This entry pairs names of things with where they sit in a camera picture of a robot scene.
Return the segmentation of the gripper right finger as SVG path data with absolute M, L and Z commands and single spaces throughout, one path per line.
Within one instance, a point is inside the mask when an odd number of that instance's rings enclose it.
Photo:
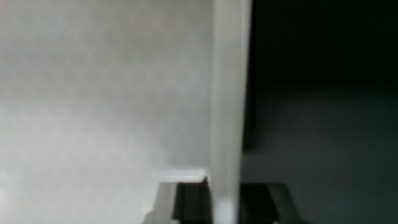
M 309 224 L 281 183 L 245 183 L 240 186 L 240 224 Z

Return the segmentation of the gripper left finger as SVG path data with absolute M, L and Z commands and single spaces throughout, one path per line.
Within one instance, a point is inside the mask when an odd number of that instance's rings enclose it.
M 162 183 L 142 224 L 210 224 L 208 183 Z

